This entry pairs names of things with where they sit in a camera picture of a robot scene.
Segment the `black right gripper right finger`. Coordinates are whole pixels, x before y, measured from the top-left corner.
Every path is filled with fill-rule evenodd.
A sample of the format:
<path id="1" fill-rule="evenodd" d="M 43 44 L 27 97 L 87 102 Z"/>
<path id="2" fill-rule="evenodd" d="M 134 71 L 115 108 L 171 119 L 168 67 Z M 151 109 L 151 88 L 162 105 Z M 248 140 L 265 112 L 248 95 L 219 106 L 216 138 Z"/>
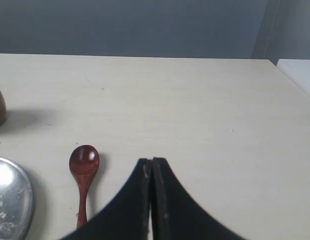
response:
<path id="1" fill-rule="evenodd" d="M 155 240 L 242 240 L 188 194 L 164 158 L 152 160 L 151 218 Z"/>

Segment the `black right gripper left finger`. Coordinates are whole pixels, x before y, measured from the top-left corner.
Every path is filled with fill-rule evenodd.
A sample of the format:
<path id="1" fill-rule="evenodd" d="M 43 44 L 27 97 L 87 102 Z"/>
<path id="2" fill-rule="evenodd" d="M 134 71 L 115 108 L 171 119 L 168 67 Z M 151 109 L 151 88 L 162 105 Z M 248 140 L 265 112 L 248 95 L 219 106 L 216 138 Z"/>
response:
<path id="1" fill-rule="evenodd" d="M 149 230 L 151 161 L 141 158 L 117 195 L 65 240 L 146 240 Z"/>

